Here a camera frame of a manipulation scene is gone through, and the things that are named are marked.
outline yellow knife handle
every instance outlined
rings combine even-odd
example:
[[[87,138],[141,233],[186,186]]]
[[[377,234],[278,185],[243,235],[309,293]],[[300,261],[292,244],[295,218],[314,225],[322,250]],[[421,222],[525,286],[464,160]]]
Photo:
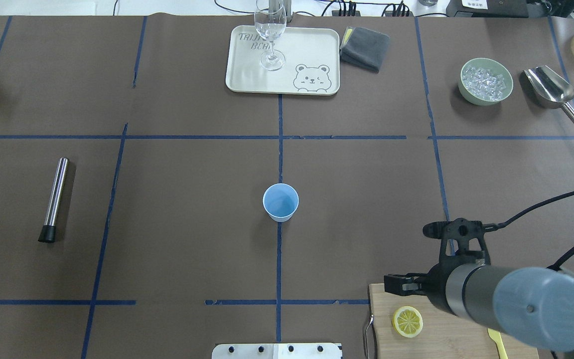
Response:
[[[488,329],[488,336],[495,342],[497,346],[497,352],[499,353],[499,359],[508,359],[506,355],[506,350],[504,349],[504,342],[502,341],[502,336],[497,330]]]

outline black rubber cap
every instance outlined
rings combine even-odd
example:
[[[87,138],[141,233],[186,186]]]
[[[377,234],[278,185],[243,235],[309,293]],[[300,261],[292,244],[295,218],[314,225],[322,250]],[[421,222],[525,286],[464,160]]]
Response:
[[[44,225],[39,234],[39,241],[43,243],[54,243],[57,237],[57,227],[55,225]]]

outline lemon slice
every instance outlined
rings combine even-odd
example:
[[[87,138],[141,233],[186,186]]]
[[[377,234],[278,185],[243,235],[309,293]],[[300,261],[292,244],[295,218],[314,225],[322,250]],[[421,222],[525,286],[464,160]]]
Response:
[[[396,332],[403,337],[413,338],[422,331],[422,316],[413,307],[404,306],[398,308],[391,322]]]

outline blue paper cup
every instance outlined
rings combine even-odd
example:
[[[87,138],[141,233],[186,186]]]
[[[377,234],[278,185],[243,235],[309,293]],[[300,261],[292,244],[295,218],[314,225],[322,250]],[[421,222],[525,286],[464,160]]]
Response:
[[[291,218],[298,208],[298,193],[289,184],[277,183],[270,186],[263,195],[263,207],[276,222]]]

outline green bowl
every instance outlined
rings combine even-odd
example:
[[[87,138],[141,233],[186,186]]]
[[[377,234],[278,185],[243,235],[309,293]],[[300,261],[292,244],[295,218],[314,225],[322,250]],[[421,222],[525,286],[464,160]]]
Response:
[[[476,59],[467,61],[466,64],[462,66],[462,69],[460,70],[460,81],[457,83],[458,88],[460,88],[460,93],[467,101],[479,106],[494,105],[499,102],[483,100],[465,88],[464,83],[462,82],[462,72],[468,65],[474,66],[476,68],[488,68],[488,70],[490,70],[495,75],[504,75],[504,84],[506,84],[506,88],[502,90],[502,99],[500,101],[506,99],[513,92],[513,78],[511,77],[511,73],[508,72],[508,70],[506,70],[506,68],[502,66],[501,63],[498,63],[492,59],[487,59],[485,57],[477,57]]]

